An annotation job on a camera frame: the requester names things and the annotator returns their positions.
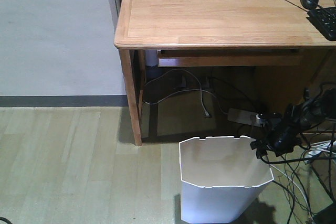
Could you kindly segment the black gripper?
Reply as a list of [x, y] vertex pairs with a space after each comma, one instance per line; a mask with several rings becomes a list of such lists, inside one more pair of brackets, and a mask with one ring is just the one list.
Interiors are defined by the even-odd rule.
[[276, 156], [292, 153], [294, 147], [302, 143], [301, 139], [297, 137], [298, 134], [299, 128], [296, 123], [282, 119], [267, 135], [267, 144], [260, 140], [255, 140], [250, 143], [250, 147], [256, 149], [257, 158], [267, 156], [269, 149]]

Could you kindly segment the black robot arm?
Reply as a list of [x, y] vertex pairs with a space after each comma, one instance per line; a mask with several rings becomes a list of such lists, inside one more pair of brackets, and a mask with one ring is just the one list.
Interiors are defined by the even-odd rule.
[[251, 142], [250, 147], [256, 150], [258, 159], [266, 156], [268, 151], [276, 156], [291, 153], [302, 143], [299, 134], [326, 119], [335, 119], [335, 88], [321, 90], [314, 98], [305, 97], [301, 104], [289, 104], [284, 114], [257, 114], [257, 123], [264, 126], [267, 133], [263, 139]]

